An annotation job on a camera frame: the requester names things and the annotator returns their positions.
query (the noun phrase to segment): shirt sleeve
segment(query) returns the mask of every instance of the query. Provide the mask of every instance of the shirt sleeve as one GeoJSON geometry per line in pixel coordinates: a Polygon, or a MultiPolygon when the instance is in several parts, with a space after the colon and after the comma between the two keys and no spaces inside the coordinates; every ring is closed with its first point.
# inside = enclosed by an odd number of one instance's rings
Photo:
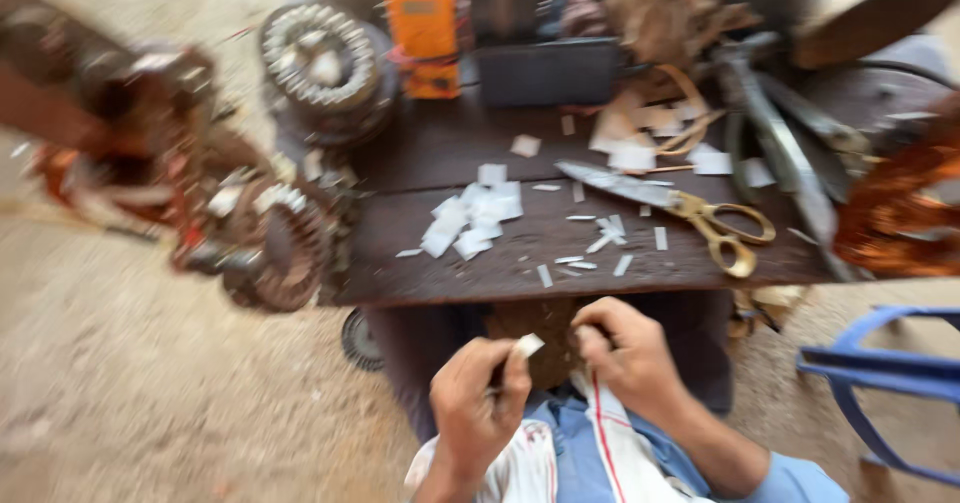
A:
{"type": "Polygon", "coordinates": [[[848,503],[840,484],[810,460],[770,453],[766,478],[743,503],[848,503]]]}

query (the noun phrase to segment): scissor handle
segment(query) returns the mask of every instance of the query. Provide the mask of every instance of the scissor handle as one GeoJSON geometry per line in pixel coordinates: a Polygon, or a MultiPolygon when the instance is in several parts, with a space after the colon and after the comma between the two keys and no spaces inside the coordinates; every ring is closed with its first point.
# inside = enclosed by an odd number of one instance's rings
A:
{"type": "Polygon", "coordinates": [[[710,249],[710,257],[713,258],[714,263],[720,266],[720,269],[724,270],[724,273],[734,278],[746,278],[757,268],[757,254],[743,245],[740,239],[734,235],[721,235],[717,233],[703,214],[693,214],[688,220],[693,227],[697,228],[697,231],[700,231],[703,238],[706,239],[706,245],[710,249]],[[727,264],[727,262],[723,260],[724,246],[733,250],[733,254],[736,256],[733,264],[727,264]]]}
{"type": "Polygon", "coordinates": [[[767,219],[767,216],[763,215],[761,211],[753,207],[737,205],[734,203],[718,203],[716,205],[703,205],[700,209],[700,214],[712,226],[726,233],[732,233],[746,243],[765,245],[777,237],[777,229],[774,227],[774,224],[771,223],[770,220],[767,219]],[[763,232],[760,233],[760,236],[758,237],[757,235],[751,235],[746,231],[742,231],[737,227],[733,227],[716,216],[717,212],[719,211],[742,214],[759,224],[760,227],[763,228],[763,232]]]}

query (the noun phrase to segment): blue shirt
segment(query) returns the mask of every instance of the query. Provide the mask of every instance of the blue shirt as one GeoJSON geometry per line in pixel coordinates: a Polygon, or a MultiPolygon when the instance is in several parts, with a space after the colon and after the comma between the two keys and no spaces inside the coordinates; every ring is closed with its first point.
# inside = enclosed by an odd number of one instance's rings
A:
{"type": "MultiPolygon", "coordinates": [[[[557,452],[557,503],[615,503],[594,439],[594,425],[584,414],[587,403],[576,397],[557,398],[546,392],[527,400],[525,419],[542,421],[553,431],[557,452]]],[[[654,449],[663,473],[683,481],[698,497],[711,496],[710,486],[693,461],[664,431],[627,411],[633,430],[654,449]]],[[[850,497],[819,465],[772,453],[767,476],[745,503],[834,503],[850,497]]]]}

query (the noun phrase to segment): white cloth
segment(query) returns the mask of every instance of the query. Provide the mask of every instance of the white cloth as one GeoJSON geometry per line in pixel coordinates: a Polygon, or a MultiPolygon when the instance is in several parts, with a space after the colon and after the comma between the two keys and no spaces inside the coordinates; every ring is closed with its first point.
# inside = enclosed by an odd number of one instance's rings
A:
{"type": "MultiPolygon", "coordinates": [[[[623,404],[592,373],[575,372],[571,379],[588,407],[597,452],[617,503],[697,503],[679,479],[667,479],[657,464],[650,440],[637,433],[623,404]]],[[[437,448],[437,437],[414,456],[405,484],[415,490],[424,482],[437,448]]],[[[557,497],[557,453],[550,426],[524,419],[512,439],[486,470],[476,503],[554,503],[557,497]]]]}

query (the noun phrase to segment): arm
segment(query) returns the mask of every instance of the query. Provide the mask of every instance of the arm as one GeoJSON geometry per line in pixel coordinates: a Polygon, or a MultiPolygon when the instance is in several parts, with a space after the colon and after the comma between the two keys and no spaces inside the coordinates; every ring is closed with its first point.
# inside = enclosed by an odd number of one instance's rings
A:
{"type": "Polygon", "coordinates": [[[474,338],[433,378],[437,452],[413,503],[470,503],[487,468],[520,428],[531,382],[515,343],[474,338]],[[504,362],[503,390],[491,394],[494,369],[504,362]]]}
{"type": "MultiPolygon", "coordinates": [[[[785,501],[790,500],[785,491],[807,491],[796,482],[768,485],[773,472],[770,451],[714,418],[690,395],[659,323],[625,302],[605,297],[584,307],[571,325],[583,359],[624,406],[654,423],[686,451],[716,496],[750,497],[762,488],[761,492],[778,493],[773,500],[785,501]]],[[[819,471],[808,461],[795,462],[819,471]]],[[[843,494],[839,487],[836,491],[843,494]]]]}

